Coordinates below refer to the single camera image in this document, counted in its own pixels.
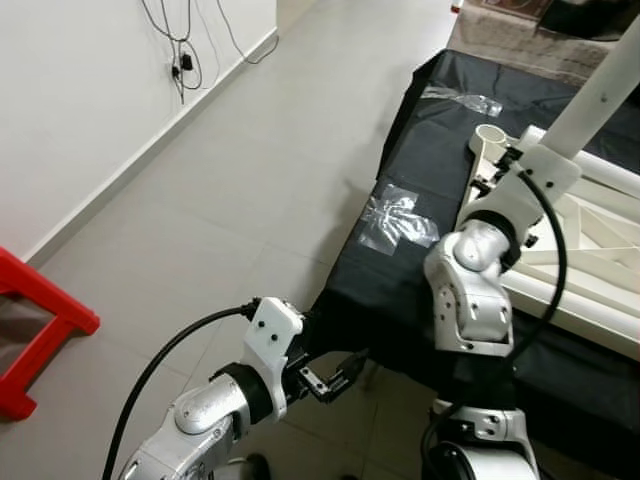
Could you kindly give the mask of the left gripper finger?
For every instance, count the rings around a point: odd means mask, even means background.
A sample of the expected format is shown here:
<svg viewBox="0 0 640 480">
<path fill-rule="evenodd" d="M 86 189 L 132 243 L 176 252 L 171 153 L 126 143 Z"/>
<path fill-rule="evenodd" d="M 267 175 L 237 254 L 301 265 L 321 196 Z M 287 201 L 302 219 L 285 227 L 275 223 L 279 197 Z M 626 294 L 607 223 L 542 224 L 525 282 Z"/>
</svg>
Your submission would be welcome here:
<svg viewBox="0 0 640 480">
<path fill-rule="evenodd" d="M 340 367 L 328 380 L 320 380 L 316 384 L 317 396 L 342 396 L 357 383 L 362 372 L 362 367 Z"/>
<path fill-rule="evenodd" d="M 364 374 L 371 364 L 370 349 L 357 349 L 357 351 L 335 351 L 325 353 L 323 356 L 324 374 Z"/>
</svg>

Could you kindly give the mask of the white upturned children table top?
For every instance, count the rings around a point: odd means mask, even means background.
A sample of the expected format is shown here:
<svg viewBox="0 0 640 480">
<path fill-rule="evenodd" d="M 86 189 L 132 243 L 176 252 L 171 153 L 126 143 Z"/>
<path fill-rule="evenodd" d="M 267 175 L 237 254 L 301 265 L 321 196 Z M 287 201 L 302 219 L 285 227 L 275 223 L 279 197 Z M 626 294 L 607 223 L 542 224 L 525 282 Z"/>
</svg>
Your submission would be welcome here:
<svg viewBox="0 0 640 480">
<path fill-rule="evenodd" d="M 468 146 L 494 143 L 522 152 L 539 145 L 544 134 L 544 129 L 530 125 L 522 136 L 513 138 L 497 125 L 481 124 Z M 568 260 L 564 292 L 616 308 L 637 317 L 640 323 L 639 198 L 623 195 L 581 174 L 580 179 L 550 205 L 552 216 L 559 221 L 564 233 L 562 247 Z M 553 285 L 556 292 L 561 246 L 556 242 L 545 210 L 543 218 L 529 229 L 524 241 L 512 237 L 506 244 L 507 253 L 517 256 L 515 264 L 504 268 L 499 275 L 508 305 L 512 303 L 506 285 L 541 283 Z"/>
</svg>

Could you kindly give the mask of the narrow clear tape strip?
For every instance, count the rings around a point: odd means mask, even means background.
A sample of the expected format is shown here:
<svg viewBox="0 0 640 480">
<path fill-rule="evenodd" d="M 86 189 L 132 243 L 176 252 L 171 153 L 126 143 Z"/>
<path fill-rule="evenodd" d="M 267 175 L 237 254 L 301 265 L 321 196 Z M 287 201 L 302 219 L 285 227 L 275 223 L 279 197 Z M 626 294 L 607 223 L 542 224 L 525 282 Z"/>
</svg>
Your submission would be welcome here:
<svg viewBox="0 0 640 480">
<path fill-rule="evenodd" d="M 425 100 L 442 100 L 456 102 L 456 104 L 474 111 L 474 113 L 493 116 L 498 118 L 504 109 L 502 102 L 490 99 L 488 96 L 480 95 L 480 93 L 467 93 L 453 88 L 428 86 L 420 93 L 420 99 Z"/>
</svg>

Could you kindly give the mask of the black tablecloth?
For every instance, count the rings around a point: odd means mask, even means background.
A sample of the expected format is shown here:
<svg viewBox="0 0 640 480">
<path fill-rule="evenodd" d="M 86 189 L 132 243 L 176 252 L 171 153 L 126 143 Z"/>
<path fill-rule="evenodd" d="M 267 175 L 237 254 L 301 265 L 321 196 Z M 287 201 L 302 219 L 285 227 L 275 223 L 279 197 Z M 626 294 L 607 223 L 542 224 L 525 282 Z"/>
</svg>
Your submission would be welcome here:
<svg viewBox="0 0 640 480">
<path fill-rule="evenodd" d="M 498 118 L 456 102 L 420 99 L 428 86 L 502 102 Z M 548 127 L 576 95 L 572 84 L 476 56 L 443 50 L 394 95 L 396 114 L 381 142 L 375 188 L 393 183 L 431 202 L 440 228 L 456 220 L 468 187 L 468 141 L 477 125 L 518 133 Z M 314 306 L 314 353 L 370 349 L 371 360 L 440 393 L 462 392 L 460 374 L 436 351 L 429 329 L 426 248 L 402 243 L 393 255 L 357 243 L 358 220 Z M 532 438 L 618 480 L 640 480 L 640 366 L 634 358 L 549 326 L 515 365 L 518 407 Z"/>
</svg>

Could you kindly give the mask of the beige cloth covered bench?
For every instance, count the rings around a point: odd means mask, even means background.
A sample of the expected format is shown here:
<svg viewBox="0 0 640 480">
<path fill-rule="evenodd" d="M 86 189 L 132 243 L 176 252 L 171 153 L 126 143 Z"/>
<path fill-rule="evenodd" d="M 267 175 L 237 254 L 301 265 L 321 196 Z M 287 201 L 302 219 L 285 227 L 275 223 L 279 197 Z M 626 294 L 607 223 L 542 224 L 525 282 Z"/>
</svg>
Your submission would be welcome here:
<svg viewBox="0 0 640 480">
<path fill-rule="evenodd" d="M 539 27 L 550 0 L 451 0 L 448 49 L 568 84 L 588 81 L 620 41 L 591 41 Z"/>
</svg>

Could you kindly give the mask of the black robot foot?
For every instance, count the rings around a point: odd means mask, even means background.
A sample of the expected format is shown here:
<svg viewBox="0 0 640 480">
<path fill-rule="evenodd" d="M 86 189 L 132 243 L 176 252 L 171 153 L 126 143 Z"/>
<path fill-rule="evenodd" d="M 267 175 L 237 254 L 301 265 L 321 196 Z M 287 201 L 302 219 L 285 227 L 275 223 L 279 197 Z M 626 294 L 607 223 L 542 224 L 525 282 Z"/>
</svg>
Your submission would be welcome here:
<svg viewBox="0 0 640 480">
<path fill-rule="evenodd" d="M 264 454 L 251 453 L 215 468 L 207 480 L 273 480 L 273 474 Z"/>
</svg>

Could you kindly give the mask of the black bag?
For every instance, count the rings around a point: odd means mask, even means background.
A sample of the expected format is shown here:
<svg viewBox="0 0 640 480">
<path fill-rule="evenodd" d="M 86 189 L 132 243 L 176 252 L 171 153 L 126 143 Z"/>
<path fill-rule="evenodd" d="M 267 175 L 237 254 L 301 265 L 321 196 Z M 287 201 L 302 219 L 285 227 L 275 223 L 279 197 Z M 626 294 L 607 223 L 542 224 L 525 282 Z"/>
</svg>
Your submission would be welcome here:
<svg viewBox="0 0 640 480">
<path fill-rule="evenodd" d="M 550 0 L 539 27 L 591 41 L 616 41 L 640 13 L 640 0 Z"/>
</svg>

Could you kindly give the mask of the red plastic stool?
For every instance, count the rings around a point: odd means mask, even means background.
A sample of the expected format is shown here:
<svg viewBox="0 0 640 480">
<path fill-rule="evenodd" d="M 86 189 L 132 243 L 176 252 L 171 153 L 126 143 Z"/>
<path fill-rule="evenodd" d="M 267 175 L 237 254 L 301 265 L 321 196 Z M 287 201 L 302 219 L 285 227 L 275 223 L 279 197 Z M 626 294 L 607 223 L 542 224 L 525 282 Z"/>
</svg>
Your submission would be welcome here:
<svg viewBox="0 0 640 480">
<path fill-rule="evenodd" d="M 73 337 L 90 337 L 100 316 L 44 274 L 0 247 L 0 422 L 35 412 L 38 375 Z"/>
</svg>

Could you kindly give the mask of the black plug adapter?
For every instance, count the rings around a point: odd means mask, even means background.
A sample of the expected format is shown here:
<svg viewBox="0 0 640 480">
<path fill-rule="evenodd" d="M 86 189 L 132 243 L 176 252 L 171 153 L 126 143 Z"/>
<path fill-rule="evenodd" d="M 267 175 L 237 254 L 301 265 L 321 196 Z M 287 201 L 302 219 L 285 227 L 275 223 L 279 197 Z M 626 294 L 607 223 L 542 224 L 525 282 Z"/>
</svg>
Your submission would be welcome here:
<svg viewBox="0 0 640 480">
<path fill-rule="evenodd" d="M 184 74 L 195 70 L 195 58 L 188 52 L 179 52 L 174 56 L 172 64 L 172 77 L 175 81 L 182 82 Z"/>
</svg>

